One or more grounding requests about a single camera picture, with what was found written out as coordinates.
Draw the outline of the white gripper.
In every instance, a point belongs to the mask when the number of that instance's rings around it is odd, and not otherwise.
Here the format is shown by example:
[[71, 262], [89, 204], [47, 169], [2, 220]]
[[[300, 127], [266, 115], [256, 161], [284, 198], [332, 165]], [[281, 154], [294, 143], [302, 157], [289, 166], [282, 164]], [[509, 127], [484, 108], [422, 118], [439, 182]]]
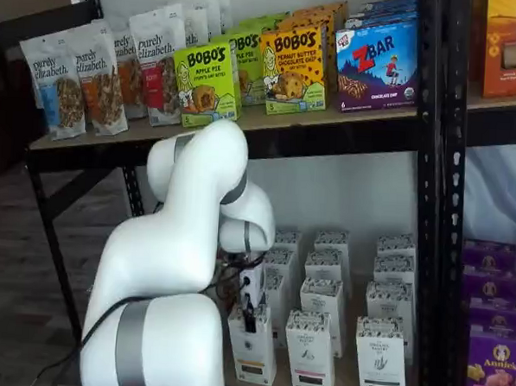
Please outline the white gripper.
[[254, 308], [257, 308], [263, 299], [265, 276], [264, 266], [255, 266], [240, 272], [239, 298], [245, 322], [245, 332], [256, 332], [257, 324]]

